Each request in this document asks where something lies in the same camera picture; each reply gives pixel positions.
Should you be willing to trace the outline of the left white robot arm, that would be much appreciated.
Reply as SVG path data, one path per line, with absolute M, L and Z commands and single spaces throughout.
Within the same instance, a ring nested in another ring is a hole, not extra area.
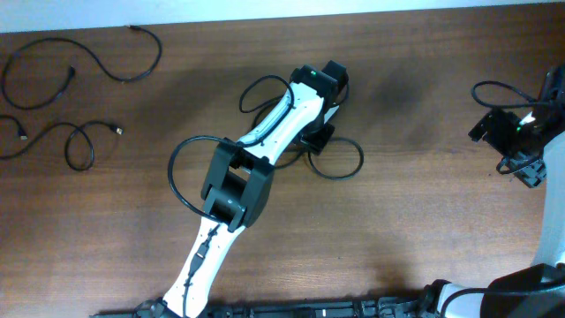
M 211 285 L 237 237 L 251 227 L 267 204 L 275 164 L 295 144 L 318 155 L 335 128 L 328 122 L 336 98 L 348 86 L 345 66 L 329 61 L 318 71 L 297 68 L 283 82 L 284 95 L 246 135 L 217 139 L 201 189 L 198 236 L 175 283 L 164 294 L 159 317 L 196 317 L 207 305 Z

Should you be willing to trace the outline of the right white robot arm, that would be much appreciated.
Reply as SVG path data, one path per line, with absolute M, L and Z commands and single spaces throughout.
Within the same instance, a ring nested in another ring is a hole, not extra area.
M 463 287 L 436 280 L 411 305 L 412 317 L 562 317 L 564 315 L 564 68 L 546 74 L 539 95 L 523 91 L 519 104 L 492 104 L 471 91 L 488 112 L 470 130 L 501 154 L 496 170 L 530 188 L 546 187 L 539 246 L 531 265 Z

